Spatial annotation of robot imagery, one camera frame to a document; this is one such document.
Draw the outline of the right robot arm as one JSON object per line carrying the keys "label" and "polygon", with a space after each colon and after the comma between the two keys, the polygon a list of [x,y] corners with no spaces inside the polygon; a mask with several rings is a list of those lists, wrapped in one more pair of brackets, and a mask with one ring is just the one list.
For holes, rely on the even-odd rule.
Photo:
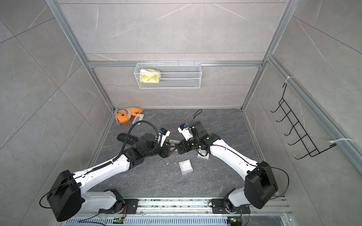
{"label": "right robot arm", "polygon": [[192,150],[204,150],[234,169],[245,184],[236,188],[224,197],[224,205],[227,211],[235,212],[244,205],[252,205],[262,209],[278,191],[278,185],[271,166],[262,161],[260,163],[247,158],[230,147],[220,136],[209,134],[201,122],[193,123],[191,127],[181,124],[178,128],[184,139],[176,145],[179,154]]}

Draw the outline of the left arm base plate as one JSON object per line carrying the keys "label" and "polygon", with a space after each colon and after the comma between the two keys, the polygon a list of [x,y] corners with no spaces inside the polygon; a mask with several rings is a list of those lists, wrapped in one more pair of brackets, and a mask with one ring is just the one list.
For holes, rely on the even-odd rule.
{"label": "left arm base plate", "polygon": [[139,199],[124,199],[117,201],[110,209],[99,209],[100,214],[135,214],[138,208]]}

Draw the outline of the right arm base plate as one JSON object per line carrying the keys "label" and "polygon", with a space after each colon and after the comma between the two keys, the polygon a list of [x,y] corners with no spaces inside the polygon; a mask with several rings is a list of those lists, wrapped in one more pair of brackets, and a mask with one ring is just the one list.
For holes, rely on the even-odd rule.
{"label": "right arm base plate", "polygon": [[209,207],[212,208],[213,214],[249,214],[249,205],[235,207],[230,201],[221,198],[211,199]]}

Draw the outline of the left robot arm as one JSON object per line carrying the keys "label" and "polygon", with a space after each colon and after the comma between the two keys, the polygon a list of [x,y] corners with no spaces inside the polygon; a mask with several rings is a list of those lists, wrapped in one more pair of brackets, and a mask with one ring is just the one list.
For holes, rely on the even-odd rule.
{"label": "left robot arm", "polygon": [[152,134],[143,135],[133,146],[123,150],[117,160],[110,159],[92,168],[71,173],[61,172],[54,182],[47,201],[58,222],[66,221],[82,211],[120,213],[125,209],[124,198],[116,189],[91,192],[97,184],[125,172],[141,163],[147,157],[159,155],[167,158],[174,146]]}

